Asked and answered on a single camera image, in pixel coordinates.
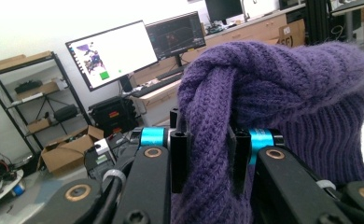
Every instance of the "monitor screen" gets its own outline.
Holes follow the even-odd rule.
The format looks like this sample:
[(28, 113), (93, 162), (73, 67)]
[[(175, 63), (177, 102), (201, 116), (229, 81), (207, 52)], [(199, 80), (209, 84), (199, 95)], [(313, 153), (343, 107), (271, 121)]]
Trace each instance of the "monitor screen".
[(65, 43), (90, 91), (156, 63), (142, 21)]
[(240, 0), (205, 0), (210, 22), (223, 21), (243, 14)]
[(158, 60), (205, 46), (199, 14), (191, 12), (147, 25)]

